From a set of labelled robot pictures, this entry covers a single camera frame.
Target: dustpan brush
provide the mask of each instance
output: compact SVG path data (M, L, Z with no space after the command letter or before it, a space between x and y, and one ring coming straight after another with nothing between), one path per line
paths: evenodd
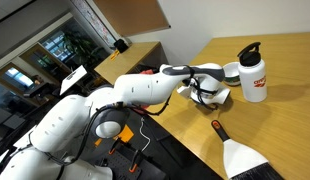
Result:
M221 124L214 120L212 126L224 144L224 167L232 180L282 180L268 160L252 148L232 140Z

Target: black bottle cap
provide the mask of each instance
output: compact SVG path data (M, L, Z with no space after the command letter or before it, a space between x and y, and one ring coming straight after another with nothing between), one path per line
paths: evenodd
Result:
M237 55L237 57L239 57L239 62L242 66L248 66L248 67L255 66L261 61L261 54L259 53L259 45L261 45L260 42L254 42L248 45L246 48L244 48Z

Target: white water bottle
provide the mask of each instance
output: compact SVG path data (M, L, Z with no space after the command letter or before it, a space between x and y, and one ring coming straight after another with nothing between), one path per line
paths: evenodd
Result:
M238 54L239 78L244 98L250 102L263 101L267 96L265 62L259 53L260 44L250 44Z

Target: desk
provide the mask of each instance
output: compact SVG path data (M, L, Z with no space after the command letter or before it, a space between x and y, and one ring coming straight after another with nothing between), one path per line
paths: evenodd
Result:
M99 64L95 71L111 84L123 74L127 74L143 61L160 42L133 43L125 52L119 54L114 60L111 56Z
M266 63L268 96L250 103L240 86L230 87L218 120L231 138L263 154L285 179L310 179L310 33L215 38L190 64L238 61L237 54L256 41ZM210 125L217 111L197 107L176 92L169 104L153 118L226 179L223 145Z

